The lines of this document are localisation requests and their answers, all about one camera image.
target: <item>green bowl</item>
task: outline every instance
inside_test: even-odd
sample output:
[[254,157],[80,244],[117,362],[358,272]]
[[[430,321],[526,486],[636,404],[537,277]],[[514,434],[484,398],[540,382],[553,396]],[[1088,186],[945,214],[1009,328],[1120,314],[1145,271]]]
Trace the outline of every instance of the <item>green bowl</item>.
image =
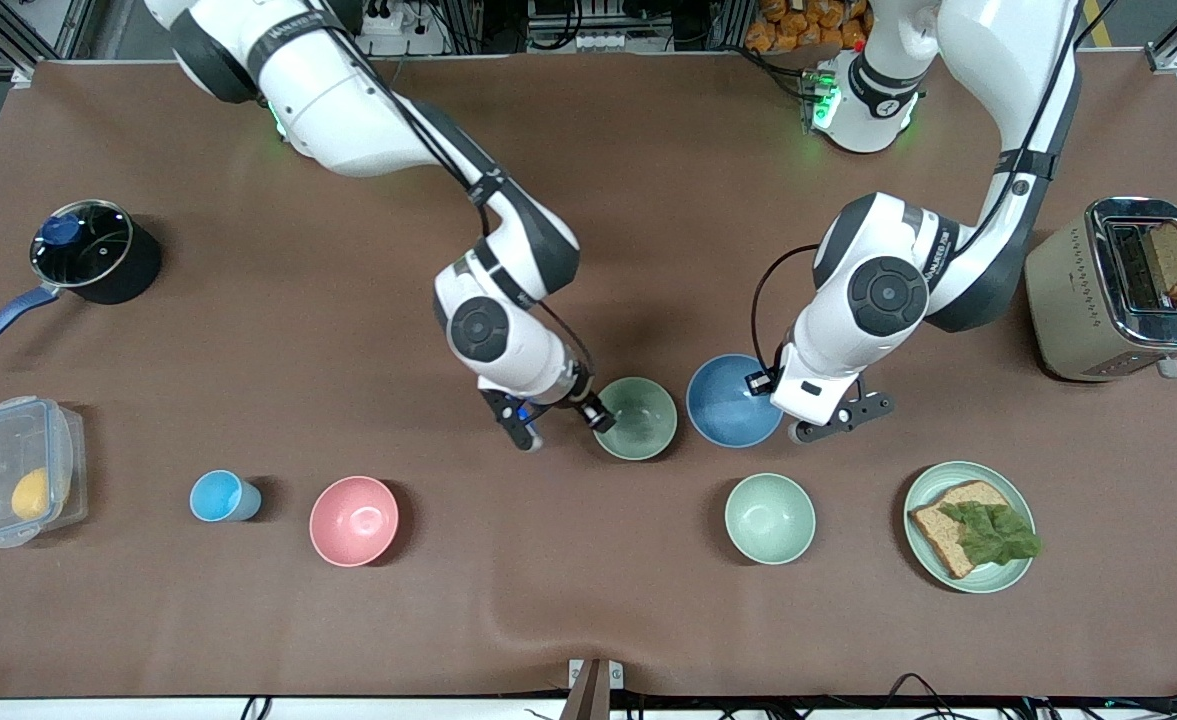
[[593,433],[597,442],[623,460],[656,456],[676,436],[676,402],[658,382],[619,378],[601,389],[601,405],[616,415],[614,428]]
[[953,460],[926,469],[925,473],[920,474],[920,478],[917,478],[912,487],[907,488],[907,498],[904,500],[904,533],[907,533],[907,546],[912,547],[913,555],[917,555],[917,561],[922,564],[923,568],[926,568],[926,572],[935,575],[936,580],[950,588],[973,593],[1004,591],[1010,585],[1019,582],[1019,578],[1028,573],[1028,566],[1032,565],[1032,560],[1012,560],[1005,565],[985,562],[978,568],[971,569],[971,574],[963,579],[953,578],[952,574],[949,574],[939,555],[936,555],[935,547],[931,547],[930,541],[920,533],[920,529],[917,529],[917,524],[913,524],[912,516],[909,515],[909,512],[939,500],[939,496],[944,495],[947,488],[969,482],[969,480],[984,480],[995,487],[1005,498],[1005,501],[1010,502],[1010,509],[1018,512],[1019,516],[1028,521],[1028,527],[1032,528],[1032,532],[1037,532],[1036,524],[1032,524],[1032,511],[1028,508],[1028,502],[1023,500],[1023,495],[1019,495],[1010,480],[1000,476],[996,469],[985,468],[984,465]]
[[726,532],[749,560],[792,562],[814,539],[814,506],[806,491],[784,475],[751,475],[730,491]]

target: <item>white robotic arm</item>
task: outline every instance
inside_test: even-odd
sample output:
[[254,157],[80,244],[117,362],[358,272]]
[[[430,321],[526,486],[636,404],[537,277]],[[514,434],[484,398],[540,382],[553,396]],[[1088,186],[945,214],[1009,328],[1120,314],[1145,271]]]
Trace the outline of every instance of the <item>white robotic arm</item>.
[[[224,101],[262,96],[301,154],[345,176],[440,164],[468,199],[500,218],[443,269],[433,312],[451,351],[521,451],[541,439],[530,415],[573,407],[588,427],[614,422],[592,392],[592,369],[528,314],[573,281],[579,244],[559,216],[512,181],[486,151],[432,105],[397,95],[352,46],[320,0],[146,0],[171,31],[192,81]],[[536,407],[525,409],[525,401]]]
[[814,301],[785,338],[779,366],[749,379],[802,420],[803,442],[855,427],[842,406],[850,386],[922,320],[959,332],[1004,313],[1080,87],[1072,0],[871,4],[877,24],[863,53],[844,51],[822,67],[836,91],[813,127],[851,151],[882,149],[907,126],[917,84],[942,54],[998,124],[1000,159],[977,227],[885,193],[850,202],[831,224],[814,256]]

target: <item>blue bowl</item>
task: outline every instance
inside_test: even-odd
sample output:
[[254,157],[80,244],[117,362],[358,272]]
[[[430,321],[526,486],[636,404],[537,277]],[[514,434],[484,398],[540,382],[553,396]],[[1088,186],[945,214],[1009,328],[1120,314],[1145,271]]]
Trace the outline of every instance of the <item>blue bowl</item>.
[[685,411],[690,422],[713,445],[738,451],[770,436],[784,411],[770,404],[769,395],[752,396],[744,378],[762,366],[747,355],[713,356],[699,366],[685,389]]

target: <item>container lid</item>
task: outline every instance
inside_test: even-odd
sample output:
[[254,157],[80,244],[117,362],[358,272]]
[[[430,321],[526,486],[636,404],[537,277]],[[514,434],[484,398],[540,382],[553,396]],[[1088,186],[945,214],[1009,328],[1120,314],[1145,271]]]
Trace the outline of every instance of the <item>container lid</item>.
[[56,519],[71,478],[72,438],[59,406],[35,396],[0,404],[0,547]]
[[65,205],[32,238],[29,262],[44,281],[80,287],[107,275],[126,256],[134,224],[105,200]]

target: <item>blue cup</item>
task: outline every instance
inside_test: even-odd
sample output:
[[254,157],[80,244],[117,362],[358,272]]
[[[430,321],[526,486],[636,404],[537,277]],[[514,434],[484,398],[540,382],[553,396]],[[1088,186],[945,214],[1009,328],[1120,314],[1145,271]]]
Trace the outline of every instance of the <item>blue cup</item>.
[[253,484],[226,469],[211,469],[192,486],[189,509],[207,524],[235,524],[259,512],[262,496]]
[[752,396],[745,376],[762,372],[747,355],[719,355],[707,360],[690,378],[685,411],[690,424],[713,445],[738,451],[752,447],[774,433],[784,411],[769,395]]

